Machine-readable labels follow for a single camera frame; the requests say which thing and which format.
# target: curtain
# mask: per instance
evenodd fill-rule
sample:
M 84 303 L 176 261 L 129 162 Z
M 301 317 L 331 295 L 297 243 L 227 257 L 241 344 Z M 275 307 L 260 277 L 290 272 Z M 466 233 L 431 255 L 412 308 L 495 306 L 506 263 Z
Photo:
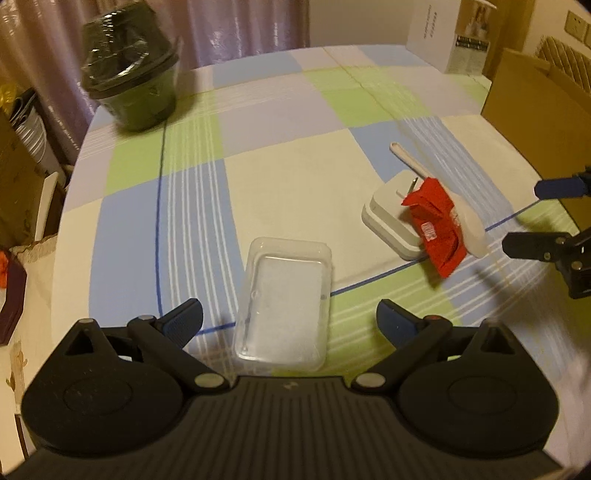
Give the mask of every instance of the curtain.
M 82 25 L 128 0 L 0 0 L 0 82 L 38 92 L 70 163 L 96 103 L 80 87 Z M 182 70 L 309 44 L 307 0 L 147 0 L 183 42 Z

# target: plastic tray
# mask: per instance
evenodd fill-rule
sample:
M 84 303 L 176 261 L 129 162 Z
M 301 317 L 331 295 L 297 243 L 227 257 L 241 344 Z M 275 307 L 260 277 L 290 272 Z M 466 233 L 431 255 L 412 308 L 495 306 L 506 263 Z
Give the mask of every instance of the plastic tray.
M 326 357 L 332 253 L 325 244 L 251 244 L 234 337 L 236 355 L 265 367 L 319 369 Z

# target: red cloth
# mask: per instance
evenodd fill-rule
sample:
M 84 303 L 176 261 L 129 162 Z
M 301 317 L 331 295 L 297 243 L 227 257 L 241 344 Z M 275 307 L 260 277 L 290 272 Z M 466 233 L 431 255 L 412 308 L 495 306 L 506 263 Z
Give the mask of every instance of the red cloth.
M 8 257 L 0 251 L 0 288 L 6 288 L 8 285 Z

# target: table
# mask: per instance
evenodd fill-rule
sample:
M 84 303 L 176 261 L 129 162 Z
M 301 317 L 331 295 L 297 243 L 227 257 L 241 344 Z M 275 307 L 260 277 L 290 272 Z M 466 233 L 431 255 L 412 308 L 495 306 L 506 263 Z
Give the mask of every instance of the table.
M 392 351 L 375 326 L 390 298 L 457 325 L 501 318 L 558 382 L 590 338 L 589 304 L 567 298 L 553 267 L 506 258 L 501 240 L 577 230 L 558 202 L 536 201 L 539 177 L 479 115 L 489 85 L 443 75 L 401 46 L 309 48 L 182 75 L 175 114 L 141 134 L 99 109 L 59 233 L 53 341 L 81 317 L 119 326 L 197 297 L 204 326 L 187 350 L 230 378 L 253 373 L 232 356 L 233 326 L 248 247 L 271 236 L 332 249 L 328 356 L 315 375 L 350 380 Z M 373 192 L 406 168 L 393 141 L 488 227 L 491 253 L 445 281 L 361 221 Z

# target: cardboard box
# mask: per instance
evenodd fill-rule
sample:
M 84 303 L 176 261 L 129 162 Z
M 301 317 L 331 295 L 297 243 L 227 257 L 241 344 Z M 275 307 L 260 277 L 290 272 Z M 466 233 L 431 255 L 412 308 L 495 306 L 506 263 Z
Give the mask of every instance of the cardboard box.
M 495 13 L 486 0 L 415 0 L 407 48 L 443 73 L 480 75 Z
M 28 245 L 35 237 L 44 175 L 0 112 L 0 245 Z
M 543 179 L 591 164 L 591 95 L 545 60 L 505 50 L 482 116 Z M 591 227 L 591 198 L 562 202 L 579 229 Z

